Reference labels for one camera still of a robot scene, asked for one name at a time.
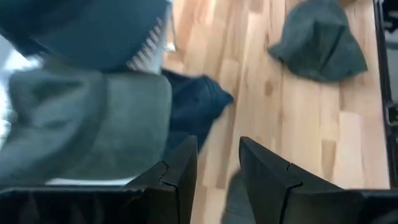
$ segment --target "wooden floor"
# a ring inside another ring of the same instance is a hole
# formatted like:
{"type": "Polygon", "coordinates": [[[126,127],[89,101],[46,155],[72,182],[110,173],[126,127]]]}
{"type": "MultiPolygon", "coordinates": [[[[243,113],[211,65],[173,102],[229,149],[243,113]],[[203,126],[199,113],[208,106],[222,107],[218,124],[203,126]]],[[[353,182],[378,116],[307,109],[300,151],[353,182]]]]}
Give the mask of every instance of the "wooden floor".
{"type": "Polygon", "coordinates": [[[300,0],[174,0],[178,53],[165,67],[207,74],[235,98],[200,155],[192,223],[219,223],[238,141],[249,136],[344,188],[388,188],[373,4],[346,8],[369,71],[336,84],[293,76],[268,46],[300,0]]]}

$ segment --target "denim fabric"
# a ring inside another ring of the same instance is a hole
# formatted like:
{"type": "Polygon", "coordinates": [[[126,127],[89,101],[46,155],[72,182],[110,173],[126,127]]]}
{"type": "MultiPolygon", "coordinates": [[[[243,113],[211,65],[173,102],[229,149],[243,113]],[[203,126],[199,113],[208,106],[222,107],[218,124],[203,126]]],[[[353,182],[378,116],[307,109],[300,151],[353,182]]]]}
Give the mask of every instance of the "denim fabric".
{"type": "Polygon", "coordinates": [[[172,86],[172,115],[165,152],[177,147],[187,136],[198,138],[198,152],[205,143],[211,126],[233,97],[211,78],[178,75],[163,70],[172,86]]]}

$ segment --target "gray bucket hat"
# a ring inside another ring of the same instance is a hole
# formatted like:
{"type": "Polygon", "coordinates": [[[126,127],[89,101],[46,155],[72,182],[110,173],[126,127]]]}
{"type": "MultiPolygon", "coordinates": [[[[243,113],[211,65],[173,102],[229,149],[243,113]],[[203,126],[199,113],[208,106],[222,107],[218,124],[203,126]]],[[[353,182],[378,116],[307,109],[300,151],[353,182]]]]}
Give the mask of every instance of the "gray bucket hat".
{"type": "Polygon", "coordinates": [[[282,39],[269,53],[304,78],[338,82],[368,69],[337,0],[308,0],[286,18],[282,39]]]}

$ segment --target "gray fabric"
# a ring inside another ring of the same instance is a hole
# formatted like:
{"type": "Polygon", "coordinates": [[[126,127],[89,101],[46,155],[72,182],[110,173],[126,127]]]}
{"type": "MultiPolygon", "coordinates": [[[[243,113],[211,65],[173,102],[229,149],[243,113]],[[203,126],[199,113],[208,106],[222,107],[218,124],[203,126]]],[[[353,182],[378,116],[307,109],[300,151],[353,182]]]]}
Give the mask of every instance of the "gray fabric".
{"type": "Polygon", "coordinates": [[[256,224],[241,171],[231,178],[222,224],[256,224]]]}
{"type": "Polygon", "coordinates": [[[336,0],[297,4],[286,18],[281,41],[269,53],[292,73],[320,82],[337,82],[368,69],[336,0]]]}
{"type": "Polygon", "coordinates": [[[18,117],[0,151],[0,184],[132,177],[163,153],[171,105],[164,77],[50,62],[13,74],[9,91],[18,117]]]}

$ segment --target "black metal frame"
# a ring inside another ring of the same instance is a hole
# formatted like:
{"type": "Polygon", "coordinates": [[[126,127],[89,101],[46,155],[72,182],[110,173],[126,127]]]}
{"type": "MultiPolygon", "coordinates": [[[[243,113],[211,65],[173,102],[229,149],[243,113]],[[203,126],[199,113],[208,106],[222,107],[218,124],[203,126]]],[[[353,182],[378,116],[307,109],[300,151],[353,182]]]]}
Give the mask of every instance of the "black metal frame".
{"type": "Polygon", "coordinates": [[[380,87],[382,95],[384,127],[386,134],[387,159],[389,164],[390,185],[392,188],[398,187],[398,145],[395,127],[389,125],[388,111],[394,106],[391,96],[390,78],[387,62],[386,39],[384,37],[382,4],[380,1],[374,2],[374,18],[376,24],[377,51],[379,57],[380,87]]]}

